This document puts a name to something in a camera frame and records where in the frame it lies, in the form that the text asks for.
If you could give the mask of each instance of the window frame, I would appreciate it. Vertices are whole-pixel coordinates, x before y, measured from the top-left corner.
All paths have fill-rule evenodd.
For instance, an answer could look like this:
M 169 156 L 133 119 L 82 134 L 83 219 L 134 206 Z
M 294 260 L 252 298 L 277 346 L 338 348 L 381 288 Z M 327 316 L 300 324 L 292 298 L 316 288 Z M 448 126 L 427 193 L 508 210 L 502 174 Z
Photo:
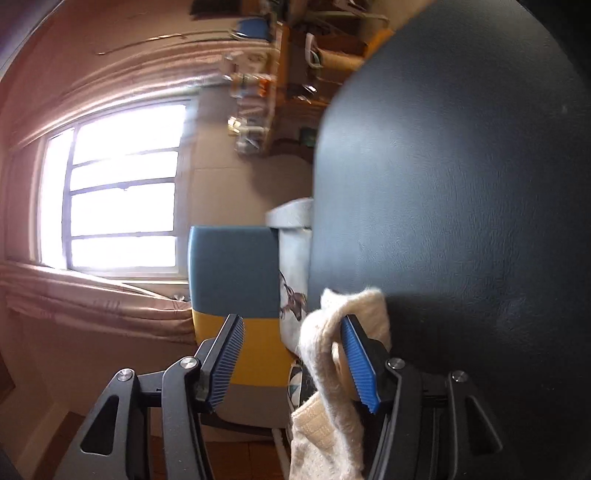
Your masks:
M 67 159 L 66 175 L 64 179 L 64 190 L 61 210 L 61 246 L 62 254 L 66 260 L 66 267 L 69 270 L 76 270 L 81 273 L 88 273 L 104 278 L 113 278 L 117 280 L 186 280 L 187 273 L 187 245 L 189 242 L 189 215 L 187 211 L 187 199 L 189 192 L 189 175 L 191 171 L 191 150 L 194 144 L 194 136 L 196 134 L 196 119 L 197 119 L 197 104 L 198 95 L 182 95 L 171 96 L 165 99 L 154 99 L 144 101 L 133 101 L 123 105 L 118 105 L 113 108 L 101 110 L 100 112 L 90 113 L 73 122 L 70 122 L 59 129 L 49 132 L 44 137 L 43 141 L 43 155 L 41 156 L 41 175 L 43 174 L 44 162 L 47 155 L 47 148 L 49 140 L 61 135 L 63 132 L 74 129 L 72 144 Z M 87 187 L 84 189 L 70 190 L 70 181 L 72 179 L 72 172 L 74 169 L 98 163 L 100 161 L 108 160 L 108 158 L 101 158 L 95 160 L 85 161 L 74 165 L 74 151 L 76 148 L 76 140 L 80 128 L 86 124 L 92 123 L 96 120 L 106 118 L 118 113 L 142 109 L 150 106 L 165 106 L 165 105 L 185 105 L 185 117 L 183 122 L 183 133 L 181 135 L 178 147 L 161 148 L 156 150 L 144 150 L 130 153 L 129 155 L 156 153 L 165 151 L 176 151 L 177 156 L 177 171 L 174 177 L 165 177 L 160 179 L 145 179 L 133 180 L 125 182 L 110 183 L 95 187 Z M 136 185 L 158 184 L 158 183 L 174 183 L 174 223 L 173 230 L 167 232 L 130 232 L 130 233 L 106 233 L 96 235 L 76 235 L 72 236 L 72 197 L 77 194 L 94 192 L 98 190 L 107 190 L 117 187 L 131 187 Z M 38 189 L 40 191 L 41 182 L 39 182 Z M 41 232 L 40 232 L 40 211 L 41 204 L 38 203 L 37 209 L 37 255 L 41 258 Z M 174 236 L 176 237 L 176 266 L 175 267 L 123 267 L 113 268 L 108 270 L 101 270 L 96 268 L 74 267 L 72 264 L 72 240 L 86 239 L 86 238 L 108 238 L 108 237 L 129 237 L 129 236 Z

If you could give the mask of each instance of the white cloth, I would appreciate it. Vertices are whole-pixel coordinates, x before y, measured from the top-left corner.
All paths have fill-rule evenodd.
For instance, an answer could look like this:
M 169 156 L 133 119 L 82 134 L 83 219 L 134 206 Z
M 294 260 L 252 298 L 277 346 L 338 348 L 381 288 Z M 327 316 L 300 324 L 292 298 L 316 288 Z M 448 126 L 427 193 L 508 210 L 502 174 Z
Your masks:
M 279 230 L 281 341 L 296 355 L 307 312 L 313 205 L 313 199 L 302 198 L 267 212 L 267 226 Z
M 370 338 L 390 349 L 388 313 L 378 289 L 354 295 L 324 291 L 320 310 L 306 317 L 300 332 L 298 349 L 318 392 L 291 416 L 290 480 L 362 479 L 363 426 L 339 381 L 339 350 L 333 346 L 340 337 L 341 319 L 351 313 Z

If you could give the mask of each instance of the white towel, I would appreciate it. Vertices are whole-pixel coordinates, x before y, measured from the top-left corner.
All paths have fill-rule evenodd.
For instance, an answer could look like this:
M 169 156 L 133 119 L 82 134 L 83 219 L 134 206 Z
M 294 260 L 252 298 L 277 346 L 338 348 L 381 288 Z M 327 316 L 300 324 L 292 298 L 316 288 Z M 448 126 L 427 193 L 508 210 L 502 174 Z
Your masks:
M 369 288 L 354 295 L 325 290 L 320 310 L 310 313 L 300 332 L 299 351 L 318 392 L 291 416 L 290 480 L 361 480 L 363 426 L 339 381 L 340 321 L 355 314 L 365 333 L 390 349 L 384 295 Z

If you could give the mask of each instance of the patterned fabric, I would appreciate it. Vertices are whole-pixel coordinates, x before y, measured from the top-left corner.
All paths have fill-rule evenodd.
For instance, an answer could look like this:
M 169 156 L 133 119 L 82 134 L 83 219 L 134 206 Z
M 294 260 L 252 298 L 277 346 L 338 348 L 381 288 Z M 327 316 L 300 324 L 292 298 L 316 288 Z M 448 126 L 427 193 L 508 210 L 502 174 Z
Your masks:
M 290 410 L 296 411 L 301 407 L 314 393 L 316 386 L 310 376 L 308 369 L 301 360 L 295 360 L 291 364 L 290 381 L 287 385 L 287 397 L 290 404 Z

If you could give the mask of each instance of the window pane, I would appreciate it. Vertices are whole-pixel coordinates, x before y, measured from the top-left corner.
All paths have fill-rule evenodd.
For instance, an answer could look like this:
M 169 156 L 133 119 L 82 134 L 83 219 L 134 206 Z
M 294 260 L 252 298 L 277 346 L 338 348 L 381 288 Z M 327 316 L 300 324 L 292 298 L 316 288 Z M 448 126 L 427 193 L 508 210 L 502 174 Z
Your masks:
M 174 183 L 72 196 L 72 236 L 171 231 L 173 219 Z
M 178 147 L 184 105 L 164 105 L 115 113 L 78 132 L 74 164 L 156 148 Z
M 177 156 L 177 152 L 130 155 L 74 168 L 70 190 L 119 181 L 174 177 L 177 174 Z
M 174 267 L 173 236 L 115 236 L 72 240 L 74 267 L 109 270 L 125 267 Z
M 41 175 L 39 198 L 41 261 L 54 268 L 66 267 L 61 246 L 61 206 L 73 137 L 74 129 L 70 128 L 49 140 Z

